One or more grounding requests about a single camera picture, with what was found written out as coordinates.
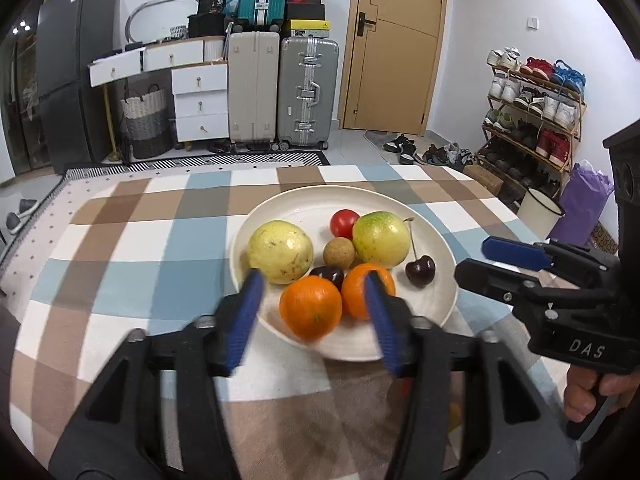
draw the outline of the table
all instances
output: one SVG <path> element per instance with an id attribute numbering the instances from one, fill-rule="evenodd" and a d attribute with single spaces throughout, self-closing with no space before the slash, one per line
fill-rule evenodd
<path id="1" fill-rule="evenodd" d="M 488 235 L 536 241 L 468 176 L 436 166 L 321 166 L 219 171 L 121 182 L 73 216 L 47 261 L 18 334 L 11 422 L 45 466 L 65 424 L 122 337 L 133 328 L 178 330 L 233 293 L 226 256 L 259 203 L 280 192 L 334 184 L 409 205 L 444 236 L 457 261 L 482 259 Z M 561 285 L 546 273 L 543 285 Z M 445 328 L 494 330 L 553 411 L 566 365 L 530 354 L 507 305 L 461 290 Z M 382 478 L 403 416 L 402 396 L 379 362 L 323 360 L 257 326 L 244 363 L 216 380 L 245 479 Z M 168 460 L 179 466 L 174 376 L 163 376 Z M 455 430 L 448 461 L 455 462 Z"/>

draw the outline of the human hand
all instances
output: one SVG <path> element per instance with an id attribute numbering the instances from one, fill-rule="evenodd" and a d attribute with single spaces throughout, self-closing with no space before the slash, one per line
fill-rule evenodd
<path id="1" fill-rule="evenodd" d="M 571 365 L 566 374 L 564 389 L 564 413 L 574 422 L 582 422 L 596 407 L 596 398 L 591 389 L 598 379 L 597 372 Z M 606 374 L 600 381 L 600 394 L 603 396 L 620 395 L 618 402 L 609 410 L 609 415 L 620 408 L 626 408 L 640 385 L 640 371 L 631 375 L 619 376 Z"/>

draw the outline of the wooden door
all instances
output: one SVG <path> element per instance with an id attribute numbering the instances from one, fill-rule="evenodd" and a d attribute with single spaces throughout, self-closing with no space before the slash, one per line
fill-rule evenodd
<path id="1" fill-rule="evenodd" d="M 343 128 L 424 131 L 442 5 L 442 0 L 358 0 L 348 35 L 353 49 L 343 83 Z"/>

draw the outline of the tangerine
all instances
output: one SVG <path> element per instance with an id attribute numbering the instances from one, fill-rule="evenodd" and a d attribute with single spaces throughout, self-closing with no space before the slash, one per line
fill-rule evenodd
<path id="1" fill-rule="evenodd" d="M 300 339 L 318 339 L 340 323 L 340 291 L 332 282 L 319 276 L 297 280 L 280 296 L 280 317 Z"/>
<path id="2" fill-rule="evenodd" d="M 385 285 L 386 293 L 390 296 L 396 295 L 394 279 L 384 267 L 376 264 L 359 264 L 353 267 L 342 282 L 342 307 L 356 319 L 369 319 L 367 303 L 364 299 L 364 278 L 372 270 L 378 273 Z"/>

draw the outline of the tomato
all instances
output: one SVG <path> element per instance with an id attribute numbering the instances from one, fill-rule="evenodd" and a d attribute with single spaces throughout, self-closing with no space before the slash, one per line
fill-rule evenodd
<path id="1" fill-rule="evenodd" d="M 360 218 L 360 215 L 351 209 L 341 209 L 331 217 L 329 229 L 336 238 L 348 238 L 353 236 L 353 224 Z"/>

